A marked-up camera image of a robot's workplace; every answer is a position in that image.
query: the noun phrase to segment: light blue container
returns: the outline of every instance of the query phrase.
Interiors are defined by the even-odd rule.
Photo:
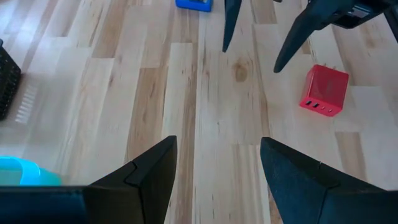
[[[0,156],[0,185],[58,186],[57,174],[40,168],[36,163],[13,156]]]

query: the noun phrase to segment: red power adapter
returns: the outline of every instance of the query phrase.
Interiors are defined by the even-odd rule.
[[[300,106],[326,116],[343,110],[348,74],[314,65],[307,74]]]

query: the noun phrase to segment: blue object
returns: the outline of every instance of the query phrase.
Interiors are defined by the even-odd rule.
[[[211,12],[211,5],[213,0],[207,0],[206,2],[195,1],[195,0],[175,0],[175,5],[184,9],[193,9],[203,12]]]
[[[61,184],[61,179],[57,174],[40,168],[34,162],[13,156],[0,156],[0,175],[3,175],[1,179],[6,185],[18,184],[18,182],[12,183],[13,180],[18,181],[18,179],[19,185],[58,186]]]

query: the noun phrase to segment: wooden floor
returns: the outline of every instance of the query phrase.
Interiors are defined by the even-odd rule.
[[[89,184],[175,134],[166,223],[280,223],[263,136],[398,189],[398,45],[385,18],[314,33],[275,74],[301,2],[244,0],[224,54],[223,0],[211,13],[173,0],[0,0],[0,38],[24,72],[0,154]],[[298,107],[314,63],[350,74],[335,118]]]

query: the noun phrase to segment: black plastic crate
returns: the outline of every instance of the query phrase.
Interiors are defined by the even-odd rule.
[[[0,120],[7,117],[21,80],[21,69],[2,47],[2,43],[0,39]]]

